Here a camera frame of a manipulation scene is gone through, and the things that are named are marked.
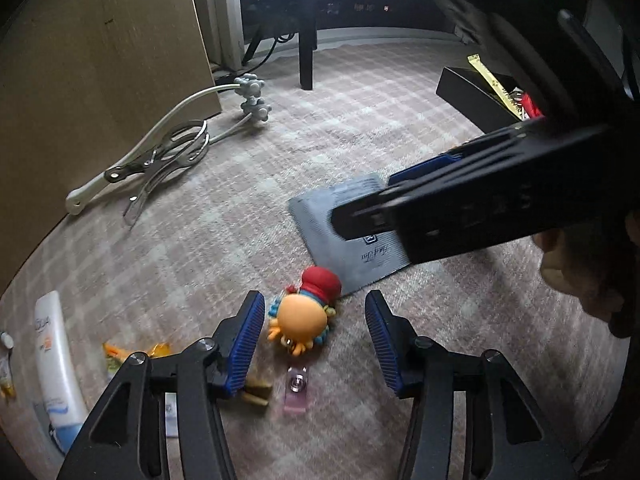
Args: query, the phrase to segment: yellow stick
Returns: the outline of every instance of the yellow stick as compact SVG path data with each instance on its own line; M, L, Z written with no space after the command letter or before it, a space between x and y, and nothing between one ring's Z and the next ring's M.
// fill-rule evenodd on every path
M495 93L498 94L500 101L504 103L507 109L511 113L513 113L513 115L515 115L519 120L522 120L522 116L520 115L520 110L516 106L516 103L514 103L511 97L509 97L509 94L504 89L504 86L500 84L500 81L498 81L495 78L495 76L491 73L491 71L484 66L484 63L480 61L480 55L473 54L472 56L467 57L467 59L469 60L469 63L471 63L471 66L476 70L478 70L480 75L484 77L484 80L491 85L491 88L493 88Z

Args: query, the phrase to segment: black cable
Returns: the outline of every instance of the black cable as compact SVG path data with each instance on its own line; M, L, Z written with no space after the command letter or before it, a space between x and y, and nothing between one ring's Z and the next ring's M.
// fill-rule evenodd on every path
M634 53L631 50L631 43L629 43L626 34L622 37L622 63L625 67L626 83L629 85L631 97L634 101L640 101L640 89L638 88L638 80L634 70Z
M266 56L264 56L264 59L263 59L260 63L258 63L256 66L254 66L254 67L250 68L249 70L245 70L245 71L244 71L244 72L242 72L241 74L236 75L235 77L240 77L240 76L243 76L243 75L245 75L245 74L248 74L249 72L253 72L254 70L258 70L258 69L259 69L262 65L264 65L264 64L267 62L267 60L271 57L271 54L273 54L273 51L275 50L276 45L277 45L278 43L280 43L280 42L278 41L278 38L275 38L275 39L273 40L273 44L271 45L271 48L269 49L269 51L268 51L267 55L266 55Z
M293 40L294 36L295 36L295 34L293 32L290 32L289 34L287 34L286 37L285 36L278 36L277 38L274 38L273 44L271 45L271 48L269 49L267 55L264 56L264 59L260 63L258 63L254 67L251 67L249 70L245 70L242 73L235 72L235 73L232 73L232 74L223 75L222 77L219 77L218 79L216 79L216 85L231 84L236 77L242 77L243 75L246 75L246 74L248 74L250 72L253 72L254 70L258 70L271 57L271 54L273 54L273 51L275 50L276 45L278 43L287 43L288 41Z

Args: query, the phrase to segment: octopus toy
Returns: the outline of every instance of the octopus toy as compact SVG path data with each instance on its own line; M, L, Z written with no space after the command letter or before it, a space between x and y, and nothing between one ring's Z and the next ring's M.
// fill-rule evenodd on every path
M331 306L340 297L342 284L330 270L309 267L302 273L300 290L289 285L269 309L269 341L280 343L299 356L324 343L329 332L328 319L335 316Z

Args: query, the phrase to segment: floor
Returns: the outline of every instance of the floor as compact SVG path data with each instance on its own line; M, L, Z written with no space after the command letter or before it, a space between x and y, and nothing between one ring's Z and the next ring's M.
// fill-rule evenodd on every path
M93 406L107 383L101 344L175 351L213 332L247 290L268 301L311 264L287 200L355 174L389 174L480 134L434 94L443 66L464 64L457 44L341 46L315 57L315 88L298 87L298 60L282 57L259 75L273 105L266 124L217 144L149 201L135 227L122 222L129 192L96 201L62 222L32 254L0 300L16 339L18 399L0 405L4 430L40 480L52 480L33 415L38 399L31 319L37 298L60 292L72 359ZM238 120L240 98L222 96L213 129ZM500 349L548 415L569 454L615 400L626 343L538 276L529 239L403 269L343 298L328 344L310 362L312 405L287 418L287 357L261 337L252 374L274 381L264 413L237 404L222 417L239 479L388 480L396 477L410 412L385 387L364 321L364 297L379 288L395 313L452 351ZM462 403L457 398L456 407ZM461 410L450 478L462 474ZM172 478L178 448L169 444Z

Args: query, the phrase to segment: red hat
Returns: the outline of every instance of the red hat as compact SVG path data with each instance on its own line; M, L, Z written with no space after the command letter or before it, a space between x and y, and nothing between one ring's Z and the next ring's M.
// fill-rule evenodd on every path
M340 278L324 267L309 267L302 273L300 290L306 290L317 296L324 304L340 298L342 284Z

